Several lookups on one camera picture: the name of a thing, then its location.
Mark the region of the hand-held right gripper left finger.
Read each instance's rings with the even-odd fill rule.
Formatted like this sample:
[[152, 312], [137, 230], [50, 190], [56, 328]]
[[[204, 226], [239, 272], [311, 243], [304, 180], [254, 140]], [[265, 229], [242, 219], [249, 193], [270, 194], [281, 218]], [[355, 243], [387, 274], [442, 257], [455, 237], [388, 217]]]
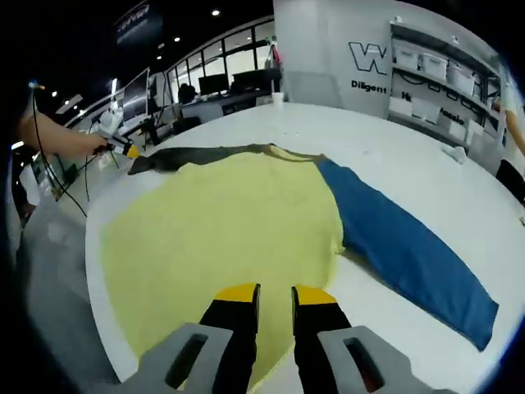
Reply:
[[143, 354], [118, 393], [246, 393], [256, 360], [260, 285], [220, 291], [198, 323]]

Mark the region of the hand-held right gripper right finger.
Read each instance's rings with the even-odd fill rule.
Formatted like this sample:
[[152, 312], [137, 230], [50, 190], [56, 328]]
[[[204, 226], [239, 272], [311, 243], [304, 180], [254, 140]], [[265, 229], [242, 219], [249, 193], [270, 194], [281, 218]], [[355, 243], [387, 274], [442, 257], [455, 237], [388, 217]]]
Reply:
[[444, 393], [413, 375], [409, 358], [364, 326], [335, 297], [292, 287], [294, 361], [305, 393]]

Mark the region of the person's left hand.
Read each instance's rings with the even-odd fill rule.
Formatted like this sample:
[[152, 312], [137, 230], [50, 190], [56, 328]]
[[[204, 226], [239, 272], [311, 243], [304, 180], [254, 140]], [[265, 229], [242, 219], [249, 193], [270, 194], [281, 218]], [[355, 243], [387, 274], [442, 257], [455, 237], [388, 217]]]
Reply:
[[107, 140], [97, 134], [80, 135], [80, 154], [93, 156], [105, 150]]

